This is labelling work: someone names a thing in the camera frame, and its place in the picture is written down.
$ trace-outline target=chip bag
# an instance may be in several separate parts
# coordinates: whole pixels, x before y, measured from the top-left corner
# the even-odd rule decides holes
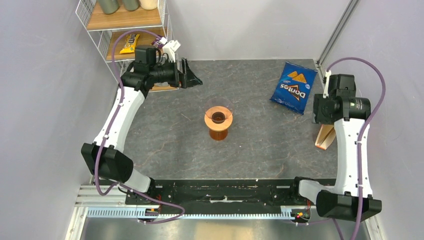
[[[316,70],[286,61],[270,100],[303,115],[316,75]]]
[[[140,34],[129,34],[126,36],[125,45],[120,54],[132,54],[136,52],[137,40],[139,39]]]

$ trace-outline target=white wall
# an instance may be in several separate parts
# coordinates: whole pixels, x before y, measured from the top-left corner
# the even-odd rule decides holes
[[[75,0],[0,1],[0,239],[61,240],[116,81]]]
[[[189,60],[318,59],[349,0],[167,1]]]
[[[371,122],[368,139],[369,178],[374,197],[382,200],[378,215],[389,240],[422,239],[424,228],[424,2],[360,1],[329,58],[371,61],[387,84],[386,97]],[[362,96],[375,106],[381,87],[366,65],[337,64],[333,73],[354,74]]]

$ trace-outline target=doritos bag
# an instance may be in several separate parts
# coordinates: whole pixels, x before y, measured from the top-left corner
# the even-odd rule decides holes
[[[270,100],[303,115],[316,75],[316,70],[286,61],[278,85]]]

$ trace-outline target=yellow candy bag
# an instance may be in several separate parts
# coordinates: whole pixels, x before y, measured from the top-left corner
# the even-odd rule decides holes
[[[132,54],[136,51],[137,39],[139,39],[140,34],[129,34],[126,36],[125,45],[120,54]]]

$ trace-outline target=orange triangle chip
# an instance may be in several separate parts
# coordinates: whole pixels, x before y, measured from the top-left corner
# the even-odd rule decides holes
[[[294,78],[294,77],[296,77],[298,75],[298,72],[297,71],[294,71],[294,72],[292,72],[292,73],[290,73],[289,75],[287,75],[287,76],[289,76],[290,78]]]
[[[297,82],[300,82],[300,83],[304,83],[304,84],[307,83],[306,82],[306,79],[305,79],[305,76],[304,76],[303,73],[301,73],[300,75],[297,75],[297,76],[293,77],[293,80],[295,80]]]

